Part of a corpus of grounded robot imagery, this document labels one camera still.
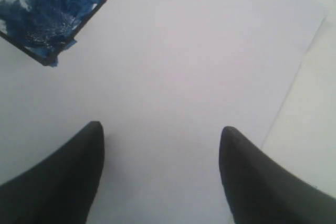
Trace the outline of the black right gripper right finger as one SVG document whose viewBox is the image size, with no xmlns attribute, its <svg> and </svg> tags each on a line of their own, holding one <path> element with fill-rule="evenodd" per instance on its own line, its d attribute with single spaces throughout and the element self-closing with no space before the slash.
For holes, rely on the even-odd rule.
<svg viewBox="0 0 336 224">
<path fill-rule="evenodd" d="M 232 126 L 219 171 L 234 223 L 335 223 L 335 198 L 291 174 Z"/>
</svg>

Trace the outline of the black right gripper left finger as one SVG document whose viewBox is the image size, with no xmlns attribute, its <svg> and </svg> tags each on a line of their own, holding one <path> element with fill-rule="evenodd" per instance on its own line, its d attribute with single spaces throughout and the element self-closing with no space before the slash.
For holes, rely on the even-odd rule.
<svg viewBox="0 0 336 224">
<path fill-rule="evenodd" d="M 86 223 L 103 166 L 103 127 L 91 121 L 42 162 L 1 185 L 1 223 Z"/>
</svg>

